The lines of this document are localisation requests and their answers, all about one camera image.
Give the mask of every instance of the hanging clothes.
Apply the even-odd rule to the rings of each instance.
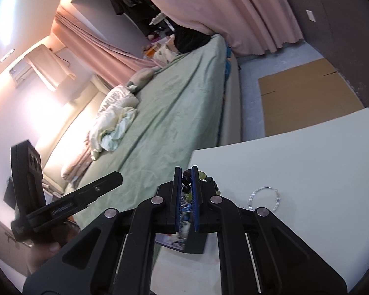
[[[155,25],[149,25],[150,21],[160,13],[150,0],[110,0],[117,15],[126,13],[147,36],[156,30]]]

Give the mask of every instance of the pink curtain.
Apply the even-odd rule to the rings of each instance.
[[[152,0],[179,25],[221,34],[237,55],[275,52],[303,38],[287,0]]]
[[[156,66],[96,37],[62,7],[57,9],[52,33],[77,57],[113,86],[126,84],[142,68]]]

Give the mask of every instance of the ceiling light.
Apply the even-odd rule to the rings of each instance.
[[[0,38],[4,45],[9,45],[13,31],[16,0],[1,0],[0,3]]]
[[[4,57],[2,57],[1,59],[0,59],[0,62],[3,62],[6,58],[8,58],[13,52],[15,51],[15,49],[11,49],[11,50],[9,50],[5,55],[4,55]]]

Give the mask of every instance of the green bed sheet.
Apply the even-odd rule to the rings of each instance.
[[[81,228],[107,208],[135,208],[186,169],[192,152],[217,145],[223,105],[226,45],[220,35],[175,59],[140,92],[139,114],[119,148],[94,161],[79,187],[113,171],[123,184],[74,217]]]

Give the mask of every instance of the screw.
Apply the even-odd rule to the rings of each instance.
[[[161,204],[162,202],[164,201],[164,199],[161,197],[161,196],[154,196],[154,197],[152,197],[152,199],[151,199],[151,202],[153,203],[153,204]]]
[[[215,195],[211,197],[211,202],[213,204],[220,204],[221,202],[223,202],[223,199],[221,198],[221,196]]]
[[[116,216],[116,214],[118,213],[118,211],[116,211],[115,209],[113,208],[109,208],[108,210],[106,210],[104,212],[104,216],[106,218],[114,218]]]
[[[257,214],[259,216],[262,216],[264,218],[265,216],[268,216],[269,215],[269,210],[267,208],[265,208],[265,207],[259,207],[257,209]]]

